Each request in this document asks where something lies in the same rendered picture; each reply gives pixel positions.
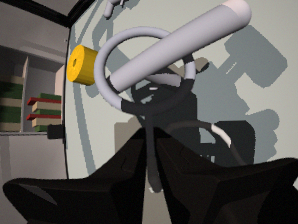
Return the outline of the yellow cylinder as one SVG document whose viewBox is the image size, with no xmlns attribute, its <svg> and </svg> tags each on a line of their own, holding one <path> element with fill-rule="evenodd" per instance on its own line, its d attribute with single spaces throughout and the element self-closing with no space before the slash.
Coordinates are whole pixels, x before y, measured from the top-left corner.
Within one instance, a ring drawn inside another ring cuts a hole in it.
<svg viewBox="0 0 298 224">
<path fill-rule="evenodd" d="M 67 78 L 70 82 L 93 85 L 94 62 L 97 51 L 78 45 L 72 52 L 67 66 Z"/>
</svg>

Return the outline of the grey cylindrical rod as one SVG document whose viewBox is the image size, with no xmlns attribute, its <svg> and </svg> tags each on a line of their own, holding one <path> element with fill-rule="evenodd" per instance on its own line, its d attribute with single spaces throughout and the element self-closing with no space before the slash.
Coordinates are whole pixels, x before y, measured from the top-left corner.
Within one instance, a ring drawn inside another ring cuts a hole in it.
<svg viewBox="0 0 298 224">
<path fill-rule="evenodd" d="M 252 12 L 244 0 L 228 0 L 191 20 L 132 58 L 106 79 L 120 94 L 188 55 L 245 28 Z"/>
</svg>

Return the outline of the grey post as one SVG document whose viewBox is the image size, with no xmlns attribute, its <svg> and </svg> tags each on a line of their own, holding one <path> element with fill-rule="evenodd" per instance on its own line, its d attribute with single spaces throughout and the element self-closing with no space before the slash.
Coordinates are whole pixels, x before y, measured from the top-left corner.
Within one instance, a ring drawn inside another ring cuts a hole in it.
<svg viewBox="0 0 298 224">
<path fill-rule="evenodd" d="M 181 85 L 183 77 L 166 67 L 153 75 L 146 76 L 145 80 L 175 92 Z"/>
</svg>

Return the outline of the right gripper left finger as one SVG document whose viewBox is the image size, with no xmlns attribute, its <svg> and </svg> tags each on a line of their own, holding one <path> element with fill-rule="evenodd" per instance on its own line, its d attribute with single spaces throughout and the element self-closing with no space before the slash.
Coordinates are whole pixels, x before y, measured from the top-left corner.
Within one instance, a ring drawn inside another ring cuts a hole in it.
<svg viewBox="0 0 298 224">
<path fill-rule="evenodd" d="M 146 159 L 146 130 L 139 128 L 88 177 L 15 178 L 4 183 L 3 192 L 27 222 L 142 224 Z"/>
</svg>

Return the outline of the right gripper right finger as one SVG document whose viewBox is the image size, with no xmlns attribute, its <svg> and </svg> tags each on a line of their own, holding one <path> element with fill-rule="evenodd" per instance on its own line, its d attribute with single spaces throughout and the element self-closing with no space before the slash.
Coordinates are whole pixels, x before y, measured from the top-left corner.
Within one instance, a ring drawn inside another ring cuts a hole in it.
<svg viewBox="0 0 298 224">
<path fill-rule="evenodd" d="M 298 159 L 222 167 L 153 127 L 158 173 L 172 224 L 213 224 L 227 203 L 252 197 L 298 177 Z"/>
</svg>

